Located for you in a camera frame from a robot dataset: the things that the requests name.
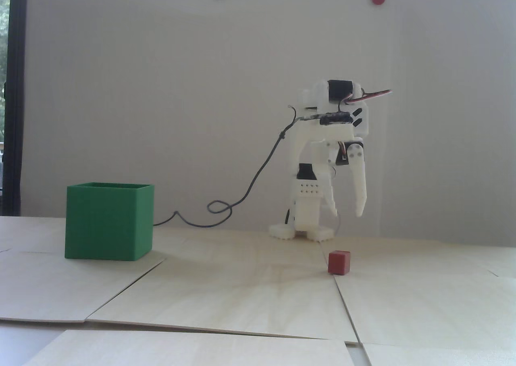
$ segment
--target white robot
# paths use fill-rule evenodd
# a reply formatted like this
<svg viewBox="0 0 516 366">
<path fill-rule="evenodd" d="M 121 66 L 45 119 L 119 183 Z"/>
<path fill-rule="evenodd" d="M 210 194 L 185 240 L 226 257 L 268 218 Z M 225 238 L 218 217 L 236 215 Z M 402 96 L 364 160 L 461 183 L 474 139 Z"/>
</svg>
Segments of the white robot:
<svg viewBox="0 0 516 366">
<path fill-rule="evenodd" d="M 324 199 L 337 216 L 331 180 L 339 165 L 349 165 L 352 170 L 356 216 L 362 215 L 367 199 L 363 137 L 369 129 L 365 100 L 389 92 L 365 93 L 359 84 L 344 80 L 320 81 L 312 89 L 300 91 L 298 106 L 304 115 L 297 119 L 291 145 L 289 213 L 285 224 L 270 226 L 270 235 L 293 239 L 296 232 L 306 232 L 313 241 L 334 237 L 333 229 L 319 225 L 319 213 Z M 299 163 L 307 143 L 311 163 Z"/>
</svg>

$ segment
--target wooden board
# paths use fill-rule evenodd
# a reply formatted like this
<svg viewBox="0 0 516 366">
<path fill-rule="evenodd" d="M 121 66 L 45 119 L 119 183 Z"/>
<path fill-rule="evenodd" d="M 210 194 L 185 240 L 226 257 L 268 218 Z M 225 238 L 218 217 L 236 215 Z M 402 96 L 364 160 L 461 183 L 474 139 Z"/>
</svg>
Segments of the wooden board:
<svg viewBox="0 0 516 366">
<path fill-rule="evenodd" d="M 356 341 L 333 277 L 307 265 L 169 257 L 88 320 Z"/>
<path fill-rule="evenodd" d="M 0 217 L 0 251 L 65 252 L 64 218 Z M 264 232 L 220 229 L 154 228 L 153 248 L 203 262 L 293 263 L 326 267 L 319 244 L 284 241 Z"/>
<path fill-rule="evenodd" d="M 364 343 L 514 348 L 516 279 L 423 272 L 335 276 Z"/>
<path fill-rule="evenodd" d="M 488 275 L 489 271 L 448 245 L 424 239 L 337 239 L 321 243 L 326 259 L 333 250 L 352 254 L 351 271 L 430 272 Z"/>
<path fill-rule="evenodd" d="M 282 240 L 264 232 L 154 228 L 154 249 L 188 261 L 313 265 L 326 268 L 317 242 Z"/>
<path fill-rule="evenodd" d="M 0 322 L 0 364 L 2 366 L 21 366 L 31 360 L 46 345 L 61 335 L 66 329 L 43 326 L 19 325 L 19 322 Z"/>
<path fill-rule="evenodd" d="M 496 276 L 516 278 L 516 248 L 452 244 L 447 247 Z"/>
<path fill-rule="evenodd" d="M 66 331 L 26 366 L 353 366 L 340 341 L 149 331 Z"/>
<path fill-rule="evenodd" d="M 372 366 L 514 366 L 516 351 L 456 350 L 365 344 Z"/>
<path fill-rule="evenodd" d="M 64 218 L 0 216 L 0 250 L 64 254 L 64 230 Z"/>
<path fill-rule="evenodd" d="M 156 252 L 134 262 L 4 252 L 0 256 L 0 318 L 83 322 L 162 260 Z"/>
</svg>

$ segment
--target green box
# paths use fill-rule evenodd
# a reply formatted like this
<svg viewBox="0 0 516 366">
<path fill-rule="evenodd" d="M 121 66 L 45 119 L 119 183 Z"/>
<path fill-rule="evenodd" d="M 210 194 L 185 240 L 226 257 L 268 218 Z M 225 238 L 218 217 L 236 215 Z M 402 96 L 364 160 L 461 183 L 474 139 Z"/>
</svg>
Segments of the green box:
<svg viewBox="0 0 516 366">
<path fill-rule="evenodd" d="M 154 185 L 90 182 L 67 188 L 67 259 L 136 261 L 152 249 Z"/>
</svg>

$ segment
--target red wire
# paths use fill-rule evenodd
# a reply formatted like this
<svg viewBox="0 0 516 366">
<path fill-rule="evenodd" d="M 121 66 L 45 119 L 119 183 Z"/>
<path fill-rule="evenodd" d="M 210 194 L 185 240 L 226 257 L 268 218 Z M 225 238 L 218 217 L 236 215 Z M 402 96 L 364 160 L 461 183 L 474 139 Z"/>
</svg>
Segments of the red wire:
<svg viewBox="0 0 516 366">
<path fill-rule="evenodd" d="M 386 95 L 387 93 L 391 93 L 391 92 L 392 92 L 392 89 L 380 90 L 380 92 L 372 92 L 372 93 L 364 92 L 362 97 L 358 97 L 356 99 L 349 99 L 349 100 L 345 100 L 345 101 L 346 101 L 346 103 L 356 103 L 358 101 L 372 99 L 373 97 L 383 96 L 383 95 Z"/>
</svg>

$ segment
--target red cube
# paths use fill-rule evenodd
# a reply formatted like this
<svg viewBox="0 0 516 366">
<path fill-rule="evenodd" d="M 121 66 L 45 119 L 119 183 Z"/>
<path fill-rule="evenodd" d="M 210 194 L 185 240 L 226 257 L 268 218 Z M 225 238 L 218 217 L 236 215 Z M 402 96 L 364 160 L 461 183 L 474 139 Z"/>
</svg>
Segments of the red cube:
<svg viewBox="0 0 516 366">
<path fill-rule="evenodd" d="M 351 252 L 334 250 L 328 256 L 328 273 L 334 275 L 345 275 L 350 271 Z"/>
</svg>

